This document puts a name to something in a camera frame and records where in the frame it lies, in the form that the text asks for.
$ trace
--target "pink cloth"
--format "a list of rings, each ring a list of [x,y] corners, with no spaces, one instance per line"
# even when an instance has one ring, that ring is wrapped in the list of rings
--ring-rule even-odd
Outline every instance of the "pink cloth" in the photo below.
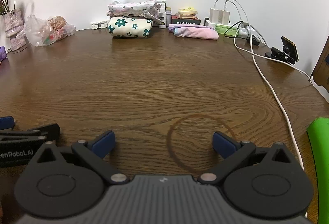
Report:
[[[212,28],[200,28],[200,27],[176,27],[172,30],[177,37],[193,37],[203,39],[218,39],[218,33]]]

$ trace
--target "folded floral cloth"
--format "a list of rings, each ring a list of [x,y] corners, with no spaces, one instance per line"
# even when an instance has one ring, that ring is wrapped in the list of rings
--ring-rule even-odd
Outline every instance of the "folded floral cloth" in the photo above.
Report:
[[[177,37],[193,37],[202,39],[218,39],[217,31],[202,25],[169,25],[169,32]]]
[[[107,15],[109,17],[113,16],[139,16],[147,19],[152,19],[157,23],[160,23],[159,19],[159,9],[161,4],[157,3],[155,0],[139,2],[139,3],[119,3],[108,5],[109,10]]]
[[[0,47],[0,62],[7,58],[6,49],[4,46]]]
[[[109,32],[115,37],[147,38],[153,26],[151,19],[112,17]]]

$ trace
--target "black cable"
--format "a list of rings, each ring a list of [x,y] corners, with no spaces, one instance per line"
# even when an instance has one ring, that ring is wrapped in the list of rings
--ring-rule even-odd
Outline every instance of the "black cable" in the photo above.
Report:
[[[239,24],[239,25],[237,26],[237,28],[239,29],[239,27],[240,27],[240,25],[241,25],[242,22],[243,22],[243,21],[239,21],[239,22],[235,23],[233,26],[236,26],[237,24]],[[228,35],[226,35],[226,33],[227,33],[227,32],[228,32],[233,26],[231,26],[228,30],[225,31],[225,33],[224,33],[224,37],[229,37],[229,38],[241,38],[241,39],[245,39],[246,41],[250,41],[250,36],[247,36],[247,37],[245,38],[245,37],[228,36]],[[256,41],[253,42],[253,45],[258,46],[258,45],[259,45],[259,41],[257,41],[256,37],[253,35],[253,39],[254,39],[254,38],[255,38]]]
[[[226,33],[227,33],[229,30],[231,30],[232,27],[236,26],[237,24],[239,24],[239,26],[238,26],[238,29],[239,29],[239,27],[240,27],[240,25],[241,25],[242,22],[243,22],[243,21],[239,21],[239,22],[235,23],[233,26],[231,26],[228,30],[226,30],[225,33],[224,33],[224,37],[229,37],[229,38],[239,38],[239,37],[237,37],[237,36],[228,36],[228,35],[226,35]]]

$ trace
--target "plastic bag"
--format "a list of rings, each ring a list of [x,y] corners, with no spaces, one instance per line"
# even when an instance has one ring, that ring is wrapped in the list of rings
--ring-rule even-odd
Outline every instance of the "plastic bag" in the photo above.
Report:
[[[59,19],[59,17],[65,21],[61,16],[43,20],[36,18],[35,15],[30,15],[27,17],[23,30],[17,34],[16,38],[26,35],[29,42],[34,46],[47,46],[55,41],[73,35],[75,33],[75,26],[70,24],[65,24],[60,29],[53,29],[53,27],[60,26],[54,25],[54,22]]]

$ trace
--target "white bottle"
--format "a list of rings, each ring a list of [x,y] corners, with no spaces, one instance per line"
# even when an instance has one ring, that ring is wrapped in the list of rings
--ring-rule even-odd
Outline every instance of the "white bottle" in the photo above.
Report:
[[[167,18],[167,27],[171,24],[171,8],[167,7],[166,9],[166,18]]]
[[[166,28],[167,27],[167,14],[166,14],[166,8],[164,6],[162,6],[160,8],[159,19],[161,20],[161,23],[159,23],[159,28]]]

